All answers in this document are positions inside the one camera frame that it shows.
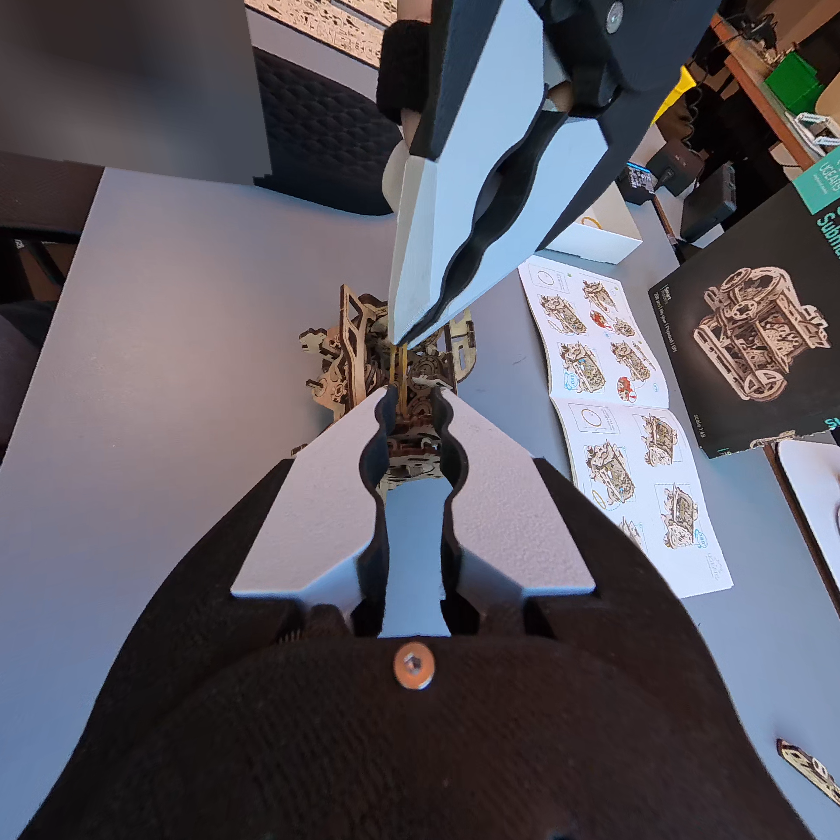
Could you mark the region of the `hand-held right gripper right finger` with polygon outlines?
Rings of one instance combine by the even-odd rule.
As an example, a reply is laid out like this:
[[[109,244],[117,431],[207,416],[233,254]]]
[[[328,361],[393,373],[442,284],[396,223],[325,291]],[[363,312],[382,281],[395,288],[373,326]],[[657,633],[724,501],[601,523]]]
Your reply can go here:
[[[444,504],[441,611],[475,634],[492,607],[588,595],[595,582],[529,451],[446,388],[433,392]]]

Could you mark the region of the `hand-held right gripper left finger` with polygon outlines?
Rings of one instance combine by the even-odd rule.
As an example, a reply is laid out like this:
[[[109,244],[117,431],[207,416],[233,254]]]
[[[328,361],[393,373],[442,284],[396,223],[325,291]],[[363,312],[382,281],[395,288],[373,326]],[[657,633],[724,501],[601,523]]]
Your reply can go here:
[[[233,596],[333,605],[357,635],[380,634],[389,545],[377,487],[393,427],[394,386],[382,387],[295,457]]]

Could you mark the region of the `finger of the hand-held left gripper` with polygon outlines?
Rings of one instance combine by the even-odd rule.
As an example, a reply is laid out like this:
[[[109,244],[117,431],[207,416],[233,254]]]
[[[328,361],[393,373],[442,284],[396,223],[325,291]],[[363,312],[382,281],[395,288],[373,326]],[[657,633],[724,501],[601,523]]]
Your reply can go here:
[[[455,304],[468,306],[530,256],[606,150],[595,119],[539,115],[500,164],[497,190],[449,261],[422,334],[436,329]]]
[[[543,104],[543,24],[530,2],[432,2],[421,31],[426,98],[403,168],[388,299],[396,344],[440,323],[482,188]]]

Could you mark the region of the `wooden mechanical model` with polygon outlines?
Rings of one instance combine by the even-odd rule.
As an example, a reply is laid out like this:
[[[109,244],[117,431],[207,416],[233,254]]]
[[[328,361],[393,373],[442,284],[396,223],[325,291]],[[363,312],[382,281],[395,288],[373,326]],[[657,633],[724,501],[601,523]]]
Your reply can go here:
[[[300,337],[304,351],[322,363],[318,380],[308,380],[314,401],[332,410],[338,421],[377,389],[390,385],[391,346],[385,301],[365,293],[356,295],[342,284],[339,324],[310,329]],[[378,490],[410,481],[440,479],[440,438],[434,429],[432,391],[436,386],[458,391],[476,364],[476,332],[470,310],[408,348],[408,417],[395,409],[395,425],[388,437],[389,468]]]

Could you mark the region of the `black model kit box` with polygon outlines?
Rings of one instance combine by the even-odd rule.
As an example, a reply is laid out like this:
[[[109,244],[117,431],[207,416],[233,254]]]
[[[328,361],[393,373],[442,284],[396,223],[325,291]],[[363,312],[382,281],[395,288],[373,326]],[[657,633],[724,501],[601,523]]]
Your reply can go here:
[[[838,429],[838,148],[649,296],[709,458]]]

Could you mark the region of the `small wooden model part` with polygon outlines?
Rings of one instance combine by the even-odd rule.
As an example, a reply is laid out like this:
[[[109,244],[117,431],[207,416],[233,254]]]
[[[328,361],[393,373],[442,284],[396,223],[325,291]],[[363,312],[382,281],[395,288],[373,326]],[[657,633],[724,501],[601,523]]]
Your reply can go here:
[[[784,761],[800,772],[830,800],[839,805],[839,785],[819,759],[782,738],[776,740],[776,749]]]

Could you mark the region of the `person's left hand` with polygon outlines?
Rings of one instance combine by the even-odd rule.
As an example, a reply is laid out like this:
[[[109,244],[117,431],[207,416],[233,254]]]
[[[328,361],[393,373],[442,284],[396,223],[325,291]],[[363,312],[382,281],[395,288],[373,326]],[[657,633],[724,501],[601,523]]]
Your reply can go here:
[[[433,18],[433,1],[398,1],[396,2],[396,19],[398,22],[418,22],[430,25]],[[422,118],[427,98],[427,67],[423,66],[415,73],[416,84],[422,95],[415,97],[416,107],[412,104],[401,109],[402,134],[407,147],[411,147],[413,138]]]

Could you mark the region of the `small white box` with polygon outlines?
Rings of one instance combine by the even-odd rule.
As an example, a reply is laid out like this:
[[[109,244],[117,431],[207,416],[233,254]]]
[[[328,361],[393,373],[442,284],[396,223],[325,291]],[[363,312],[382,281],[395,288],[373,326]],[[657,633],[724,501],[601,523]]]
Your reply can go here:
[[[615,183],[544,249],[617,265],[643,242]]]

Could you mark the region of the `black power adapter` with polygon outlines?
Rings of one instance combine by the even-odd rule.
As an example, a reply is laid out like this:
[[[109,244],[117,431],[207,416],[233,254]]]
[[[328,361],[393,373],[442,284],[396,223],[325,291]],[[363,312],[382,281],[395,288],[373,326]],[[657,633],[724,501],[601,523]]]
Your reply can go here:
[[[702,173],[705,162],[697,152],[681,140],[670,140],[646,163],[656,180],[656,187],[664,186],[673,196],[681,195]]]

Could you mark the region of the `black device box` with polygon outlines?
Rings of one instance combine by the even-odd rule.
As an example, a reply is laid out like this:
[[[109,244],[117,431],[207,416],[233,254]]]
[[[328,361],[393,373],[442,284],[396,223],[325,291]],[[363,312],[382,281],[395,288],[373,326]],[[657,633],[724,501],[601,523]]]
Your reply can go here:
[[[734,168],[726,162],[711,173],[685,199],[680,238],[695,243],[737,209]]]

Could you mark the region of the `instruction booklet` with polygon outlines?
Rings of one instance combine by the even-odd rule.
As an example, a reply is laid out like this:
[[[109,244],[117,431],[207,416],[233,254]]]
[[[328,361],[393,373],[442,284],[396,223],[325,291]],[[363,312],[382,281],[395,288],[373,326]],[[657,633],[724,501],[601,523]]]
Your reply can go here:
[[[518,273],[575,485],[679,598],[732,588],[686,431],[622,285],[535,256]]]

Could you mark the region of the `green storage bin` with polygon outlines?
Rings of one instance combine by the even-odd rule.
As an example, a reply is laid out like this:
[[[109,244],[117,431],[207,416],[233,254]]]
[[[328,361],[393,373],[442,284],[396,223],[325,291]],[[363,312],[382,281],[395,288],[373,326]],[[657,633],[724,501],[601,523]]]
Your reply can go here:
[[[824,91],[816,69],[795,51],[783,57],[765,83],[794,115],[815,112],[816,102]]]

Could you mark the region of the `black quilted wrist rest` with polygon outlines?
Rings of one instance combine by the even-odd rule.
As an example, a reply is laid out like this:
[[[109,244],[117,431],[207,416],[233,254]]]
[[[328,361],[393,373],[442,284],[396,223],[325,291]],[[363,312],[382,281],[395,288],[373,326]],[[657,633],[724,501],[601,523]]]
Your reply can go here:
[[[392,209],[385,165],[402,134],[372,100],[254,48],[271,173],[254,184],[359,215]]]

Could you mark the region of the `laser cut plywood sheet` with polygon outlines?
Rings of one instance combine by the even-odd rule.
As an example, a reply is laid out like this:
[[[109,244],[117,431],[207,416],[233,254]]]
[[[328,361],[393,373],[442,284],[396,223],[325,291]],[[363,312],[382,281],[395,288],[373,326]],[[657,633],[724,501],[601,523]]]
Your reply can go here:
[[[380,65],[396,1],[245,1],[247,8],[336,49],[368,67]]]

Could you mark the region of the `white plywood sheet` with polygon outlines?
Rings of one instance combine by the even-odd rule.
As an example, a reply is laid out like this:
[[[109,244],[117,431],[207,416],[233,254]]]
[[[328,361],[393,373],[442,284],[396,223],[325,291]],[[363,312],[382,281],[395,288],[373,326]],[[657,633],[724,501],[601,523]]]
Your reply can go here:
[[[789,438],[763,450],[838,609],[839,448]]]

